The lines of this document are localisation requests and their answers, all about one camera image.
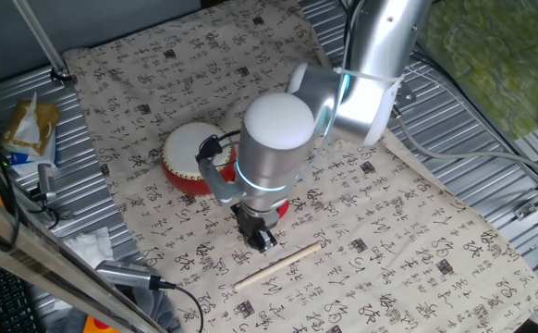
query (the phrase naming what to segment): drumstick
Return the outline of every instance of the drumstick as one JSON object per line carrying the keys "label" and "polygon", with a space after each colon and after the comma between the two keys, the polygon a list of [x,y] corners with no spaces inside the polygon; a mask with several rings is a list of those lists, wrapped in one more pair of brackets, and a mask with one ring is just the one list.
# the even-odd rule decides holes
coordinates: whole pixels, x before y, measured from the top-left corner
{"label": "drumstick", "polygon": [[273,273],[275,273],[276,271],[278,271],[279,269],[295,262],[295,261],[298,261],[299,259],[307,256],[308,254],[310,253],[314,253],[316,251],[318,251],[319,249],[321,248],[321,243],[320,242],[315,242],[314,244],[312,245],[309,245],[308,247],[304,248],[304,249],[301,249],[299,250],[298,252],[296,253],[293,253],[291,254],[290,256],[287,256],[283,259],[281,259],[280,261],[276,262],[275,264],[273,265],[270,265],[266,268],[263,268],[262,270],[248,276],[248,277],[245,277],[244,279],[242,279],[241,281],[237,282],[234,284],[234,290],[235,291],[239,291],[241,289],[243,289],[244,287],[250,285],[251,283],[254,283],[262,278],[266,278],[267,276],[270,276],[272,275]]}

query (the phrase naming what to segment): tablecloth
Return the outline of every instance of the tablecloth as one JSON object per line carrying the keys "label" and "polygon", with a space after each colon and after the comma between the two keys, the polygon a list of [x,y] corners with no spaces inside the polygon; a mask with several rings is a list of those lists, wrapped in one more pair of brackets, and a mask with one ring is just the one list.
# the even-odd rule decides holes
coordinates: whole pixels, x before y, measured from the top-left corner
{"label": "tablecloth", "polygon": [[[299,62],[328,66],[295,1],[226,2],[66,59],[133,239],[147,265],[198,298],[206,331],[513,331],[538,306],[538,278],[518,253],[389,131],[373,147],[332,138],[320,151],[318,140],[266,253],[245,246],[213,197],[165,179],[160,152],[172,129],[237,130],[251,100],[284,91]],[[233,291],[316,241],[318,253]],[[195,305],[169,298],[195,332]]]}

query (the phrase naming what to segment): small drum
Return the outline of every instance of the small drum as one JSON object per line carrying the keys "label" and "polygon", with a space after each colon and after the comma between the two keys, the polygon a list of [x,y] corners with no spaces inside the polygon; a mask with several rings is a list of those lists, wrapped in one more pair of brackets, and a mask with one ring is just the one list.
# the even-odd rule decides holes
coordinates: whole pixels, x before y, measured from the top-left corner
{"label": "small drum", "polygon": [[[193,122],[179,126],[166,139],[162,151],[163,171],[170,183],[180,191],[190,195],[206,195],[212,193],[199,172],[195,155],[205,139],[212,135],[218,137],[225,133],[218,127]],[[214,164],[225,181],[232,181],[236,176],[234,162],[236,154],[230,146],[217,155]]]}

